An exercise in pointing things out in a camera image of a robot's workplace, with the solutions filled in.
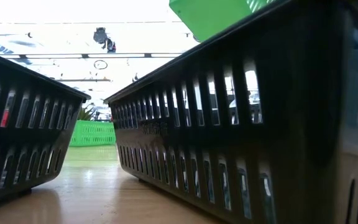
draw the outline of basket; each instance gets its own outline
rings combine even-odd
[[[70,146],[109,146],[116,143],[110,122],[77,121]]]
[[[0,57],[0,199],[54,179],[90,97]]]
[[[229,223],[358,224],[358,1],[275,1],[105,102],[126,172]]]

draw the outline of wooden surface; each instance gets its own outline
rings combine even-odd
[[[0,224],[221,223],[124,172],[114,147],[70,148],[62,172],[0,204]]]

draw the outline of green crate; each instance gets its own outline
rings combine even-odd
[[[112,123],[77,121],[70,146],[108,146],[116,143]]]
[[[170,0],[172,11],[204,41],[273,0]]]

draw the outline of black plastic basket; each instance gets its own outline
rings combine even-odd
[[[122,168],[231,223],[358,223],[352,4],[276,1],[106,99]]]
[[[0,57],[0,199],[54,179],[90,96]]]

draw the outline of green plastic basket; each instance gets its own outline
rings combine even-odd
[[[274,0],[170,0],[169,6],[204,41]]]
[[[116,143],[112,123],[77,121],[70,146],[107,146]]]

